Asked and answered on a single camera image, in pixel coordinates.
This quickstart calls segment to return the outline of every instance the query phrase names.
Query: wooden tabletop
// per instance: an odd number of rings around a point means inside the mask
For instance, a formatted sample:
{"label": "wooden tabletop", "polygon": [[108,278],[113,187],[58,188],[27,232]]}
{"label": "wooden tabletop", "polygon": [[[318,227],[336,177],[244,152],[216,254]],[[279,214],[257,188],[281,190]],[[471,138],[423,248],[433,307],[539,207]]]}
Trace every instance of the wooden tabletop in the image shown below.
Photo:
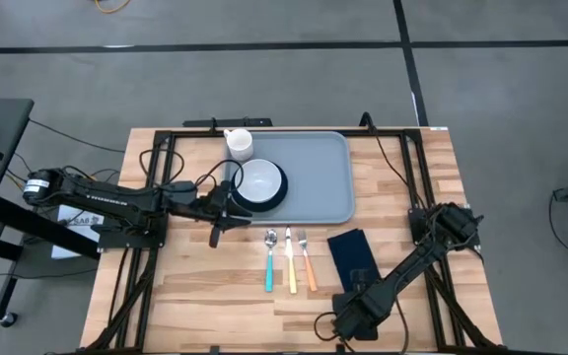
{"label": "wooden tabletop", "polygon": [[[131,131],[120,185],[144,185],[145,176],[137,159],[141,151],[152,147],[154,133],[152,128]],[[465,203],[449,131],[422,128],[422,136],[437,202]],[[389,159],[404,175],[398,140],[391,137],[381,140]],[[265,226],[229,231],[221,236],[218,248],[210,248],[210,225],[172,217],[167,243],[160,250],[157,263],[145,352],[203,352],[209,351],[211,345],[220,345],[222,351],[236,352],[334,350],[335,342],[322,342],[313,331],[317,315],[331,311],[331,295],[342,292],[326,239],[354,228],[364,230],[383,275],[414,248],[406,218],[410,207],[406,186],[387,166],[375,139],[348,138],[348,143],[356,196],[354,217],[341,225],[299,226],[308,235],[308,250],[319,289],[311,292],[308,288],[302,251],[295,244],[298,293],[290,294],[287,260],[281,243],[274,250],[274,291],[264,292]],[[179,179],[195,180],[223,159],[225,143],[223,138],[180,138],[177,151],[185,159]],[[418,172],[414,147],[410,151],[414,170]],[[173,168],[178,169],[178,164],[175,163]],[[201,190],[207,191],[211,187],[211,184],[203,184]],[[284,235],[282,226],[274,228],[278,235]],[[107,325],[121,255],[122,250],[117,249],[102,256],[82,346],[95,340]],[[459,303],[490,340],[500,343],[481,261],[468,251],[453,251],[449,254],[449,262]],[[121,304],[128,267],[124,269],[118,305]],[[399,298],[409,326],[409,350],[435,350],[424,277],[416,279],[399,294]],[[440,301],[440,305],[447,342],[452,343],[448,310],[444,302]],[[138,313],[136,305],[129,323],[127,345],[133,344],[134,320]],[[324,318],[319,322],[319,332],[328,336],[330,331],[329,318]],[[379,333],[378,341],[352,341],[350,344],[357,351],[399,350],[404,330],[396,307],[379,326]]]}

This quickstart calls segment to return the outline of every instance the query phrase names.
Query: white bowl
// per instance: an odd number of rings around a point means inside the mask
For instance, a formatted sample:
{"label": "white bowl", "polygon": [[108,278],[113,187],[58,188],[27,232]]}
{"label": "white bowl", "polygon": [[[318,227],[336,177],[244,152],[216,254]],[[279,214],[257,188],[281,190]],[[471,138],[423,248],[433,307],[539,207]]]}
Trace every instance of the white bowl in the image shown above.
{"label": "white bowl", "polygon": [[[247,201],[253,203],[266,202],[273,198],[282,185],[282,175],[275,164],[253,159],[243,164],[243,183],[238,193]],[[236,172],[235,185],[241,182],[241,172]]]}

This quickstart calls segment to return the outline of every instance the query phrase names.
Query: black table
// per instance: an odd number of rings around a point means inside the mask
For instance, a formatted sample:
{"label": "black table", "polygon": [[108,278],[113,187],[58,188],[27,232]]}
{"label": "black table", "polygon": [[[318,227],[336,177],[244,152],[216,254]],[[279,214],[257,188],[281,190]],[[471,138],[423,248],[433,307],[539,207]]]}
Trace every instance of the black table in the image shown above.
{"label": "black table", "polygon": [[[0,99],[0,183],[30,121],[32,100]],[[4,226],[40,237],[56,246],[78,252],[92,259],[100,259],[98,244],[66,227],[53,223],[0,196],[0,236]],[[23,247],[0,241],[0,257],[16,262]],[[8,276],[0,294],[0,319],[6,314],[17,279]]]}

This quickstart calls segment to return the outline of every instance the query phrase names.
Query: white label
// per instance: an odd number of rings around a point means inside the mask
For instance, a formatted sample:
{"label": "white label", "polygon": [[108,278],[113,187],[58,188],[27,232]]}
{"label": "white label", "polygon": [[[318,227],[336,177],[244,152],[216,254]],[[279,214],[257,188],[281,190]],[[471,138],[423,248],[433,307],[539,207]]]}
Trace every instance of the white label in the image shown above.
{"label": "white label", "polygon": [[24,188],[24,192],[38,192],[39,189],[40,189],[40,186],[26,185],[26,188]]}
{"label": "white label", "polygon": [[33,179],[29,179],[28,182],[26,182],[26,185],[49,187],[49,182],[47,182],[45,180],[39,180],[39,179],[33,178]]}

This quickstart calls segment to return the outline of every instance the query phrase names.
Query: cutlery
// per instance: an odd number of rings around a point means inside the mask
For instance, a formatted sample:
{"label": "cutlery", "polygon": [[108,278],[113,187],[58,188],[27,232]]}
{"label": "cutlery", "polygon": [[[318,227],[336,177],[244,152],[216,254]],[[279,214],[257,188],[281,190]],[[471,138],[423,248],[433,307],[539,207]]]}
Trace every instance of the cutlery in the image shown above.
{"label": "cutlery", "polygon": [[286,227],[286,256],[288,256],[288,283],[291,293],[297,293],[297,279],[295,277],[295,263],[293,262],[293,244],[291,242],[291,228]]}
{"label": "cutlery", "polygon": [[306,273],[308,274],[308,284],[311,287],[311,291],[317,290],[317,281],[315,280],[315,272],[313,271],[313,266],[311,265],[311,259],[308,257],[308,240],[306,238],[306,231],[300,230],[297,233],[297,238],[300,240],[300,246],[302,246],[302,251],[304,252],[304,262],[306,263]]}
{"label": "cutlery", "polygon": [[268,260],[266,261],[266,282],[264,289],[266,292],[273,292],[273,247],[277,243],[277,233],[273,230],[266,231],[264,243],[268,247]]}

